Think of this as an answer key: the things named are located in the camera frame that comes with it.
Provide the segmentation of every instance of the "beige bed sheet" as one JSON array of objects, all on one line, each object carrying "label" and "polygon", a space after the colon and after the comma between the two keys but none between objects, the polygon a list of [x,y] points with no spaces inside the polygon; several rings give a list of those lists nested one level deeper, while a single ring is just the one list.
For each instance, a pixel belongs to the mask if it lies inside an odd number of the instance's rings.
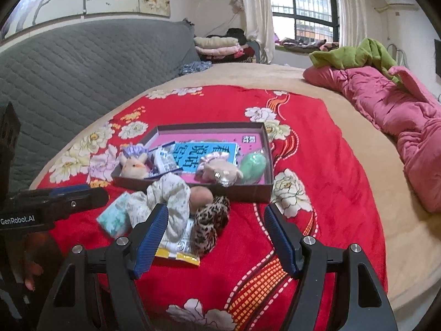
[{"label": "beige bed sheet", "polygon": [[[392,308],[397,310],[441,278],[441,215],[428,214],[420,205],[407,184],[403,163],[394,144],[363,118],[345,98],[309,85],[303,80],[302,73],[302,69],[288,66],[227,63],[176,78],[154,89],[235,85],[286,90],[323,100],[369,179],[386,238],[389,299]],[[146,93],[128,101],[97,122],[109,120]],[[31,187],[35,188],[58,156],[88,130],[93,129],[95,124],[60,151],[45,166]]]}]

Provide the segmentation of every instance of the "green plush toy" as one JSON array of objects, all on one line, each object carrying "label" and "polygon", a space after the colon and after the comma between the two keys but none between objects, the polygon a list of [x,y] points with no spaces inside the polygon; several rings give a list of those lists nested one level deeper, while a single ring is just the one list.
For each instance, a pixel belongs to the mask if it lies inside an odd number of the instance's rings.
[{"label": "green plush toy", "polygon": [[266,168],[266,156],[263,150],[248,153],[240,162],[239,170],[243,173],[242,184],[257,183]]}]

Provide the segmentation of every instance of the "brown ball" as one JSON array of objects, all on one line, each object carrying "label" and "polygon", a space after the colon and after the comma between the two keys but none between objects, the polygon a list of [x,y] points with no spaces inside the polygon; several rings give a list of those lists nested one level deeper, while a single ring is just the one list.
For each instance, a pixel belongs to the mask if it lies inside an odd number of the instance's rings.
[{"label": "brown ball", "polygon": [[190,188],[190,215],[195,215],[199,208],[213,202],[213,194],[205,186]]}]

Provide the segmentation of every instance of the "folded pink blanket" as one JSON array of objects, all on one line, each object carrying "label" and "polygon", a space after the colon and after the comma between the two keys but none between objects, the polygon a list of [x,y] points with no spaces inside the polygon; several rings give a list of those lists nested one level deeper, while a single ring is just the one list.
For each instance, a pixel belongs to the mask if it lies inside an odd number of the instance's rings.
[{"label": "folded pink blanket", "polygon": [[243,48],[239,45],[220,48],[201,48],[199,46],[195,47],[198,54],[206,56],[228,56],[233,55],[241,50],[243,51]]},{"label": "folded pink blanket", "polygon": [[341,92],[377,129],[392,135],[413,189],[428,212],[441,212],[441,106],[406,67],[394,66],[408,92],[377,69],[310,67],[312,85]]}]

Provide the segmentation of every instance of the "window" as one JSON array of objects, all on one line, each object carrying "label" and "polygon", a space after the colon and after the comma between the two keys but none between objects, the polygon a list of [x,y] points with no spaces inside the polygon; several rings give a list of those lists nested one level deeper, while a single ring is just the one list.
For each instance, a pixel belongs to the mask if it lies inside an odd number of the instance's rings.
[{"label": "window", "polygon": [[338,41],[338,0],[271,0],[271,9],[279,39]]}]

